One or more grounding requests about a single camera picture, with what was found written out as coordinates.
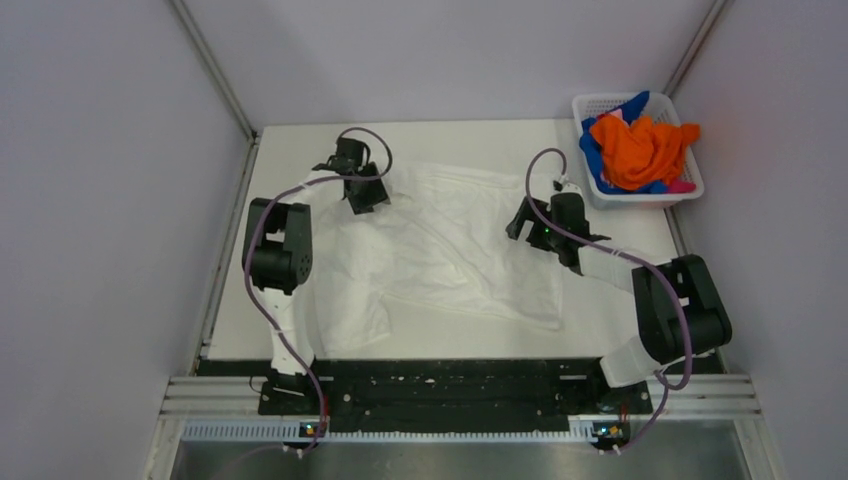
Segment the white t shirt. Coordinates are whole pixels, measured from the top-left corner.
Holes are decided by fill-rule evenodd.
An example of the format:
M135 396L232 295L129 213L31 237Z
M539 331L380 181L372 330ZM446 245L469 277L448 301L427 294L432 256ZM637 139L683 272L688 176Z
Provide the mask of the white t shirt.
M327 352L388 337L391 297L560 329L560 268L505 231L525 197L521 178L425 163L396 168L385 184L389 201L361 215L337 183L311 191L308 286Z

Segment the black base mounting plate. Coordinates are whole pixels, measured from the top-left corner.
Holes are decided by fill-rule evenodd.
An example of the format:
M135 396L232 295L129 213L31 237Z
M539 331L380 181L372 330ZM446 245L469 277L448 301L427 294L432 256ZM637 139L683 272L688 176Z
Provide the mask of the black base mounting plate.
M259 380L261 415L323 413L332 433L557 432L580 414L652 414L646 382L611 388L597 359L317 360L321 386L262 360L203 360L200 376Z

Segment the orange t shirt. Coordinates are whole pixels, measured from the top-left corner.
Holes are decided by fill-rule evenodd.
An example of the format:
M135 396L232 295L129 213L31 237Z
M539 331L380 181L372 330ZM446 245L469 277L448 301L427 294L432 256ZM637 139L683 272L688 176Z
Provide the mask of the orange t shirt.
M675 126L641 116L629 127L611 116L598 120L590 133L602 147L604 173L621 187L637 187L643 182L662 180L669 185L682 179L685 156L699 140L698 124Z

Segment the blue t shirt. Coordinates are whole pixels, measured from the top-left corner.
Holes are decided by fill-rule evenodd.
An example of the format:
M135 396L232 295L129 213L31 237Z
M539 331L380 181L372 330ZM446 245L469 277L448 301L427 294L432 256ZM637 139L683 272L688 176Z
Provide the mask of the blue t shirt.
M600 192L608 195L657 195L669 192L669 186L662 180L643 182L637 187L621 187L611 182L604 173L602 147L590 133L590 128L605 116L611 116L629 127L633 121L641 116L650 97L650 91L642 91L638 94L630 95L626 101L607 100L604 105L596 102L597 112L591 115L583 115L581 119L583 133L580 135L579 145L586 157L586 163L594 184Z

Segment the grey aluminium corner post right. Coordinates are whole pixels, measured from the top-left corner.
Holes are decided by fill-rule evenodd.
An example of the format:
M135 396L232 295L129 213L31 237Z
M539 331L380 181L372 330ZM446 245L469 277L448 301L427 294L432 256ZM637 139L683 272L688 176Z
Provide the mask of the grey aluminium corner post right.
M665 84L662 90L664 95L673 97L676 94L685 82L713 32L734 3L734 0L714 0L710 3L709 9Z

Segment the grey aluminium corner post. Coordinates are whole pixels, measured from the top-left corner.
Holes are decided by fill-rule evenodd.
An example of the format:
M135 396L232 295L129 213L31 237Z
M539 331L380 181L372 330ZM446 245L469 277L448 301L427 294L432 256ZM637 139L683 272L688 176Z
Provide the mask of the grey aluminium corner post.
M665 84L662 90L664 95L673 97L676 94L685 82L713 32L734 3L734 0L714 0L710 3L709 9Z
M258 134L229 82L220 62L216 58L210 43L204 35L201 25L195 19L186 1L166 0L165 3L171 9L177 23L184 32L189 46L197 57L201 68L211 82L214 90L223 102L226 110L238 126L241 133L249 140L254 141Z

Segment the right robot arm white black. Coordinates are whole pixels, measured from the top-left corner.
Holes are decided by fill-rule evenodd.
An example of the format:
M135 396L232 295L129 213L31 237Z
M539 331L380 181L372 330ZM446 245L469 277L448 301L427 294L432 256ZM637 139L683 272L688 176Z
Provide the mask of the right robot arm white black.
M656 263L594 234L585 202L560 186L548 201L525 195L505 232L515 240L524 229L528 244L553 253L564 268L630 294L637 332L596 361L586 385L589 404L612 412L627 388L680 362L690 376L694 359L727 344L732 325L706 261L688 254Z

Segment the aluminium rail frame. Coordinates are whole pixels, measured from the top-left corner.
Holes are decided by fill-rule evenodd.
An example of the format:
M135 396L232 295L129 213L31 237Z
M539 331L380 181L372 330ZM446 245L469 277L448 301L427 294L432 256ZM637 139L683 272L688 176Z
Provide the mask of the aluminium rail frame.
M173 377L162 415L253 415L261 394L246 377ZM669 393L659 418L667 421L748 420L762 417L753 383L744 374L696 374Z

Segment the pink garment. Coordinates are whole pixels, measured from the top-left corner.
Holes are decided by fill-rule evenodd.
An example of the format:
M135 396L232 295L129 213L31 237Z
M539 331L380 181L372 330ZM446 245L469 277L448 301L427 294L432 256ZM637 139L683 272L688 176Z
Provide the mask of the pink garment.
M695 183L688 182L682 179L674 179L667 187L667 194L669 195L685 195L693 193L697 190L698 186Z

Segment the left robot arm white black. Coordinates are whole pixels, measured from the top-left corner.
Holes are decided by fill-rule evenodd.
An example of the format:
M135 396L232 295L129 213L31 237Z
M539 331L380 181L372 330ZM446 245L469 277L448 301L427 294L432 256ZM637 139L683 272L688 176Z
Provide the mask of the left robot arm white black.
M385 165L379 167L371 147L353 138L355 131L342 131L334 152L299 184L248 204L241 267L248 298L272 336L268 383L302 414L314 410L323 396L312 368L314 349L291 311L296 289L307 282L314 267L313 217L340 202L347 203L353 214L365 215L390 201L383 179L393 167L391 147L383 138L377 140L386 154Z

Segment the grey aluminium corner post left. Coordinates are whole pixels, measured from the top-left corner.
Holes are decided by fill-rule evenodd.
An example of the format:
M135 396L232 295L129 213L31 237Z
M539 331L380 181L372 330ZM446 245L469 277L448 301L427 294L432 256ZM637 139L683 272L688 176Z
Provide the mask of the grey aluminium corner post left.
M189 46L197 57L201 68L211 82L214 90L223 102L226 110L238 126L241 133L249 140L254 141L258 134L229 82L220 62L216 58L210 43L204 35L201 25L195 19L186 1L166 0L165 3L171 9L177 23L184 32Z

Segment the white plastic laundry basket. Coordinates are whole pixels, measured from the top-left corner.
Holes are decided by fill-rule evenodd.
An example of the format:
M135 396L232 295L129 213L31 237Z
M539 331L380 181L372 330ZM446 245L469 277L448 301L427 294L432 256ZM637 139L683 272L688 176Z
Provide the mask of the white plastic laundry basket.
M701 126L681 121L668 96L578 95L572 113L595 208L663 209L703 195L693 153Z

